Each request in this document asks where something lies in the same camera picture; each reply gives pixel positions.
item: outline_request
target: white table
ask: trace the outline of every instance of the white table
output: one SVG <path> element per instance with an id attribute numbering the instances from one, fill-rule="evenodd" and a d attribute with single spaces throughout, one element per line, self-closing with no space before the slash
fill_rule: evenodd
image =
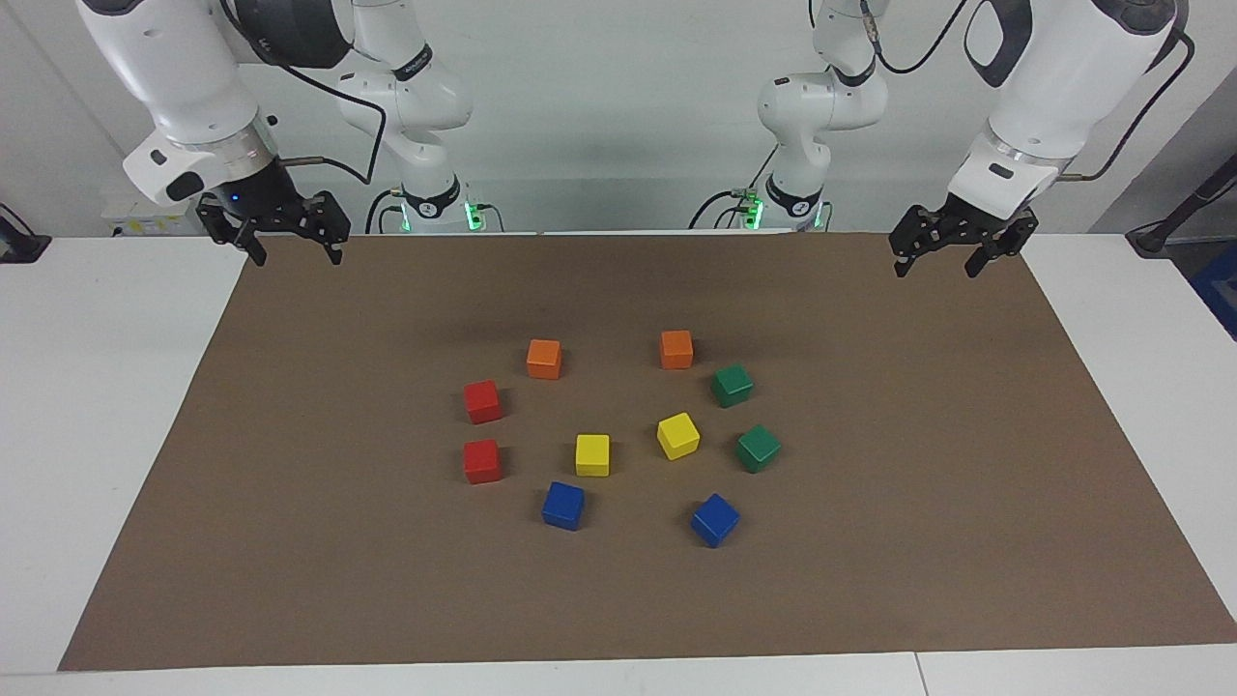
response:
<path id="1" fill-rule="evenodd" d="M 1118 236 L 1040 235 L 1025 257 L 1233 612 L 1237 344 Z M 62 239 L 0 267 L 0 694 L 1237 692 L 1237 645 L 52 674 L 242 261 L 205 239 Z"/>

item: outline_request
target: green cube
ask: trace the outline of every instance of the green cube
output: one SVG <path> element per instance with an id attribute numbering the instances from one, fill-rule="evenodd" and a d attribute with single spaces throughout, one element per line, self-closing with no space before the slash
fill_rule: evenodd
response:
<path id="1" fill-rule="evenodd" d="M 738 461 L 752 473 L 764 471 L 781 451 L 782 444 L 762 425 L 738 439 Z"/>
<path id="2" fill-rule="evenodd" d="M 730 366 L 713 377 L 713 396 L 722 409 L 746 402 L 752 396 L 752 387 L 743 366 Z"/>

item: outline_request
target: green light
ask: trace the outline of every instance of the green light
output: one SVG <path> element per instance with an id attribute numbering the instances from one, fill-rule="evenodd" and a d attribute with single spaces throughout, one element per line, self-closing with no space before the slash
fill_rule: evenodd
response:
<path id="1" fill-rule="evenodd" d="M 464 214 L 468 215 L 468 227 L 473 231 L 485 229 L 485 215 L 476 209 L 471 200 L 464 202 Z"/>
<path id="2" fill-rule="evenodd" d="M 764 219 L 764 200 L 756 198 L 753 203 L 755 205 L 747 209 L 747 215 L 743 218 L 743 226 L 747 229 L 760 229 L 761 220 Z"/>

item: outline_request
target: red cube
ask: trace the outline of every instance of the red cube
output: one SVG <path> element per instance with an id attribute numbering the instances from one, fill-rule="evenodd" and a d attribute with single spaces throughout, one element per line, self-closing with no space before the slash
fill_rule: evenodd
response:
<path id="1" fill-rule="evenodd" d="M 502 418 L 502 405 L 499 404 L 499 388 L 492 380 L 470 384 L 464 388 L 464 408 L 473 425 L 496 422 Z"/>
<path id="2" fill-rule="evenodd" d="M 464 446 L 464 476 L 471 485 L 494 483 L 502 478 L 499 466 L 499 443 L 482 440 Z"/>

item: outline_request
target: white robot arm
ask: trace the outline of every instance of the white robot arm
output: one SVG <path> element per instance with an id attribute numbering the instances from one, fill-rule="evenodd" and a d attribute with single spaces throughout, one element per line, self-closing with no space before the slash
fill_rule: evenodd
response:
<path id="1" fill-rule="evenodd" d="M 980 246 L 966 263 L 971 277 L 1018 253 L 1039 224 L 1029 203 L 1178 38 L 1189 42 L 1186 14 L 1186 0 L 983 0 L 966 53 L 999 101 L 944 206 L 912 206 L 889 235 L 898 274 L 951 244 Z"/>
<path id="2" fill-rule="evenodd" d="M 238 61 L 254 54 L 286 68 L 329 68 L 355 48 L 382 64 L 345 75 L 339 91 L 355 89 L 385 111 L 391 127 L 382 143 L 401 161 L 407 199 L 440 202 L 426 216 L 442 223 L 463 210 L 458 179 L 430 131 L 464 125 L 471 98 L 433 62 L 406 0 L 78 0 L 78 10 L 155 120 L 155 134 L 125 159 L 126 173 L 156 203 L 204 193 L 198 214 L 212 237 L 246 250 L 259 265 L 266 253 L 256 231 L 314 239 L 338 263 L 350 221 L 329 192 L 297 193 L 287 166 L 324 159 L 277 156 L 257 100 L 238 74 Z M 245 41 L 229 35 L 233 27 Z M 246 42 L 252 53 L 244 53 Z M 349 122 L 377 136 L 371 114 L 339 103 Z M 241 225 L 233 226 L 225 211 Z"/>
<path id="3" fill-rule="evenodd" d="M 888 0 L 872 0 L 883 15 Z M 767 226 L 804 229 L 818 216 L 829 173 L 828 131 L 870 126 L 884 115 L 889 88 L 876 72 L 858 0 L 823 2 L 813 35 L 824 72 L 797 73 L 766 83 L 760 117 L 777 137 L 769 174 L 760 182 Z"/>

